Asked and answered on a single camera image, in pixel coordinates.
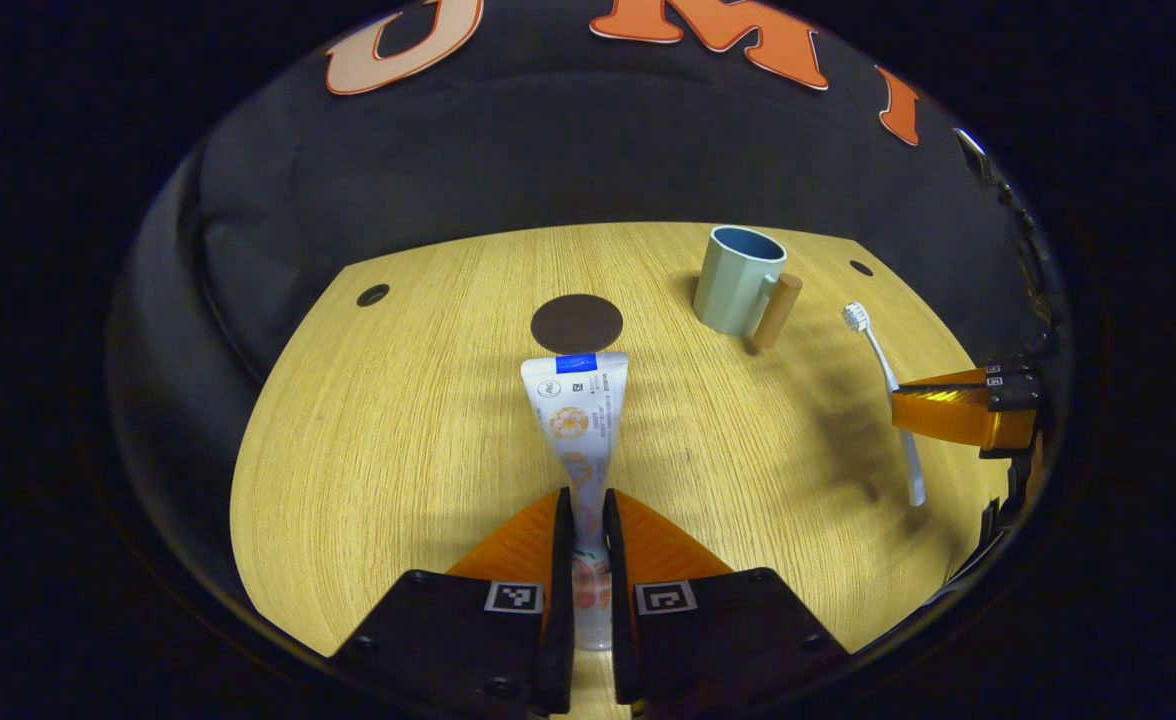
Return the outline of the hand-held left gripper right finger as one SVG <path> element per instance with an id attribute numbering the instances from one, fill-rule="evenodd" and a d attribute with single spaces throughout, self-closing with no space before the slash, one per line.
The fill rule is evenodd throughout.
<path id="1" fill-rule="evenodd" d="M 775 569 L 730 569 L 616 489 L 604 496 L 603 529 L 620 705 L 762 706 L 850 664 Z"/>

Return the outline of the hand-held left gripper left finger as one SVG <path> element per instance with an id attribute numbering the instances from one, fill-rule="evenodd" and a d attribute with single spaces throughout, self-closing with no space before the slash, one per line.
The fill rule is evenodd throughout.
<path id="1" fill-rule="evenodd" d="M 446 573 L 405 571 L 328 669 L 408 716 L 564 714 L 573 544 L 568 489 L 539 498 Z"/>

